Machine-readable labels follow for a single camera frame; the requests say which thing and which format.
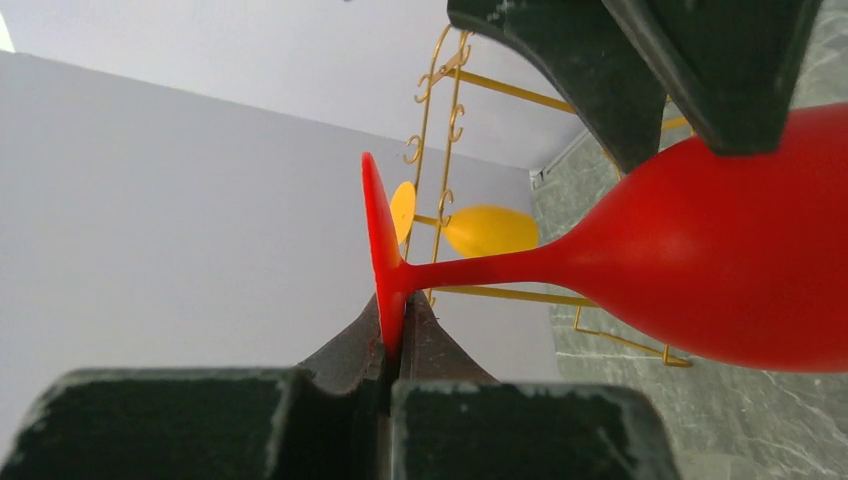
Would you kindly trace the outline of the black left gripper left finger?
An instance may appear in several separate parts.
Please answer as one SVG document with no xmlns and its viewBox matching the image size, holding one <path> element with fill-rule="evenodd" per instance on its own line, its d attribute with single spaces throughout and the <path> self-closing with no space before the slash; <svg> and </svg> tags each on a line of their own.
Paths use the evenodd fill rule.
<svg viewBox="0 0 848 480">
<path fill-rule="evenodd" d="M 5 479 L 366 479 L 377 307 L 290 367 L 78 369 L 31 404 Z"/>
</svg>

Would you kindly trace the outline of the orange plastic goblet back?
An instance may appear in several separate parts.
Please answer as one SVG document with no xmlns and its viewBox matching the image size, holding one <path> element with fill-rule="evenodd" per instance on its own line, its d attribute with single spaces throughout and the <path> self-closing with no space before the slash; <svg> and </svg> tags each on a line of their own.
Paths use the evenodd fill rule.
<svg viewBox="0 0 848 480">
<path fill-rule="evenodd" d="M 531 250 L 539 245 L 534 218 L 516 210 L 480 204 L 459 209 L 442 218 L 424 216 L 416 210 L 414 184 L 400 184 L 390 201 L 398 243 L 404 243 L 410 237 L 413 225 L 420 223 L 438 228 L 448 244 L 465 258 Z"/>
</svg>

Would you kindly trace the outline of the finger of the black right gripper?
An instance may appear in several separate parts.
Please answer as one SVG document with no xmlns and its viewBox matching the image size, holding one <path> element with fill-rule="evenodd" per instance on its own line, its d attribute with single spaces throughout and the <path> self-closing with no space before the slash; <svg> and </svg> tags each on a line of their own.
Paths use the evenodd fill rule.
<svg viewBox="0 0 848 480">
<path fill-rule="evenodd" d="M 714 153 L 776 150 L 821 2 L 607 1 L 604 6 Z"/>
<path fill-rule="evenodd" d="M 666 92 L 602 2 L 453 0 L 447 15 L 533 64 L 623 173 L 658 153 Z"/>
</svg>

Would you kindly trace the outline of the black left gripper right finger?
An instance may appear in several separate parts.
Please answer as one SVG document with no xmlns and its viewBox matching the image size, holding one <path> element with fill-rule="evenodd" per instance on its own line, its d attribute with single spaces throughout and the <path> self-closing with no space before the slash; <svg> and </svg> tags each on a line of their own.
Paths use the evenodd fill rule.
<svg viewBox="0 0 848 480">
<path fill-rule="evenodd" d="M 403 308 L 392 387 L 395 479 L 677 479 L 662 419 L 640 391 L 500 382 L 439 325 L 421 293 Z"/>
</svg>

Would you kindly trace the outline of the red plastic goblet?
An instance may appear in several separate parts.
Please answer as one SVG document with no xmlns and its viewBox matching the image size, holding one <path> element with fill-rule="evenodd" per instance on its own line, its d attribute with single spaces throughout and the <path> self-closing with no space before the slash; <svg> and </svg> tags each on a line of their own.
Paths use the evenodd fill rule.
<svg viewBox="0 0 848 480">
<path fill-rule="evenodd" d="M 412 265 L 376 163 L 361 158 L 380 329 L 400 354 L 415 291 L 536 282 L 579 293 L 662 343 L 725 364 L 847 369 L 847 107 L 788 114 L 777 149 L 731 157 L 687 138 L 566 234 L 516 253 Z"/>
</svg>

